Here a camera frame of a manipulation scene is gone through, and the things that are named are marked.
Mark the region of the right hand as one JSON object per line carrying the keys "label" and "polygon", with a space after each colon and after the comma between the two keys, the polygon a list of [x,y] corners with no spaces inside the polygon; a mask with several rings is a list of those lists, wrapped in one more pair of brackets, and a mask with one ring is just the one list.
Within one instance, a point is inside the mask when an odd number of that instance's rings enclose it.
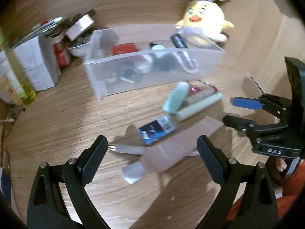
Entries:
{"label": "right hand", "polygon": [[282,172],[287,168],[287,164],[285,162],[285,159],[277,158],[275,161],[276,168],[278,171]]}

